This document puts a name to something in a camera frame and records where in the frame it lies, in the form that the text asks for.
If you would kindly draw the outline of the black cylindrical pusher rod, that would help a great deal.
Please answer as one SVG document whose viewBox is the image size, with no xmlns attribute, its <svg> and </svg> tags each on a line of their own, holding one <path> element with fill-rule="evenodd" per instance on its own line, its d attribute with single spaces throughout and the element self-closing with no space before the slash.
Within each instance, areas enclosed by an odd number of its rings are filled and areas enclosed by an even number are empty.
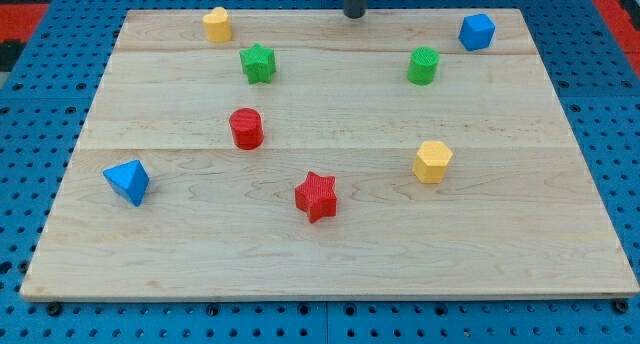
<svg viewBox="0 0 640 344">
<path fill-rule="evenodd" d="M 358 19 L 366 14 L 367 0 L 344 0 L 343 14 L 350 19 Z"/>
</svg>

